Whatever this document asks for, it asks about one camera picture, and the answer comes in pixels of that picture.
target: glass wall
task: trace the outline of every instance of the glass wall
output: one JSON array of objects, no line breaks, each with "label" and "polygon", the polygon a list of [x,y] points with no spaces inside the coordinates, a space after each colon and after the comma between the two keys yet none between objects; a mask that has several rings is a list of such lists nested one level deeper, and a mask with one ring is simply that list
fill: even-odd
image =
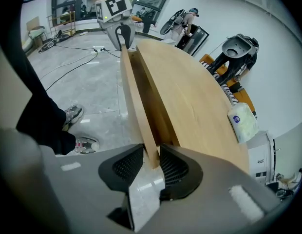
[{"label": "glass wall", "polygon": [[[130,0],[132,13],[140,18],[147,16],[156,21],[165,0]],[[52,0],[53,17],[57,18],[54,24],[65,23],[70,11],[75,11],[75,20],[96,19],[94,2],[92,0]]]}]

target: sneaker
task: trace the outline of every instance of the sneaker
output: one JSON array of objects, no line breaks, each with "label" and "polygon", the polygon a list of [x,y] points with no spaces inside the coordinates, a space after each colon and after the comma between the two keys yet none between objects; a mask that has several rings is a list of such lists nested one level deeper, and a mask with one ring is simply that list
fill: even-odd
[{"label": "sneaker", "polygon": [[99,151],[99,141],[89,137],[76,137],[75,149],[80,154],[91,154]]},{"label": "sneaker", "polygon": [[66,118],[63,126],[66,126],[68,124],[77,123],[78,119],[83,116],[83,113],[84,113],[84,107],[82,105],[75,104],[75,105],[69,107],[65,111],[67,118]]}]

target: mesh grille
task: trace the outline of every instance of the mesh grille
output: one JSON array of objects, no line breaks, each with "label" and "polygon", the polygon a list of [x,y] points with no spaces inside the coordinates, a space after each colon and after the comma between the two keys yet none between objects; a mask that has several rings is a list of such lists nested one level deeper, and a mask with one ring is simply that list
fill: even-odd
[{"label": "mesh grille", "polygon": [[131,185],[141,168],[142,159],[143,152],[133,152],[117,161],[112,169],[116,175]]},{"label": "mesh grille", "polygon": [[165,177],[165,187],[180,182],[188,173],[188,165],[170,152],[161,152],[160,166]]}]

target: wooden board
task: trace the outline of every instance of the wooden board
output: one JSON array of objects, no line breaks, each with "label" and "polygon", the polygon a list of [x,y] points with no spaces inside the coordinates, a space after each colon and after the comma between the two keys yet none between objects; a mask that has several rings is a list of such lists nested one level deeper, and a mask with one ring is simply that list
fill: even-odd
[{"label": "wooden board", "polygon": [[39,17],[35,17],[26,23],[27,31],[30,31],[37,26],[39,26]]},{"label": "wooden board", "polygon": [[245,144],[238,144],[227,113],[231,104],[214,77],[186,52],[156,40],[137,51],[166,122],[179,144],[228,160],[249,172]]},{"label": "wooden board", "polygon": [[134,140],[137,141],[137,143],[144,143],[151,166],[156,168],[159,166],[158,150],[139,95],[137,83],[129,59],[129,52],[124,45],[122,46],[121,51],[121,74],[126,106],[129,121],[132,125]]},{"label": "wooden board", "polygon": [[173,137],[161,114],[159,103],[156,100],[156,96],[153,93],[147,75],[142,67],[138,53],[136,51],[129,52],[129,58],[155,144],[157,146],[162,143],[172,144]]}]

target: concrete floor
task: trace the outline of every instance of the concrete floor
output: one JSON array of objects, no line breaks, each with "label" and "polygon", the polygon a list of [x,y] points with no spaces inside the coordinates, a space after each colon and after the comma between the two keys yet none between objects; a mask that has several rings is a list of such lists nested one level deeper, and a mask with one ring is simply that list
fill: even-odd
[{"label": "concrete floor", "polygon": [[[134,48],[141,39],[145,37],[136,35],[131,48]],[[103,32],[89,32],[83,36],[77,34],[58,45],[75,48],[104,46],[107,50],[115,49]],[[91,52],[93,51],[52,47],[41,54],[35,51],[28,59],[47,89],[66,72],[91,60],[95,56]],[[120,56],[119,51],[112,53]],[[72,64],[56,69],[68,63]],[[119,58],[107,52],[98,53],[90,63],[56,82],[47,93],[63,110],[75,103],[84,105],[84,116],[69,129],[69,132],[75,136],[87,135],[97,138],[101,152],[133,143],[128,125]],[[152,170],[145,156],[143,166],[129,189],[136,232],[159,209],[159,193],[163,188],[165,183],[161,168]]]}]

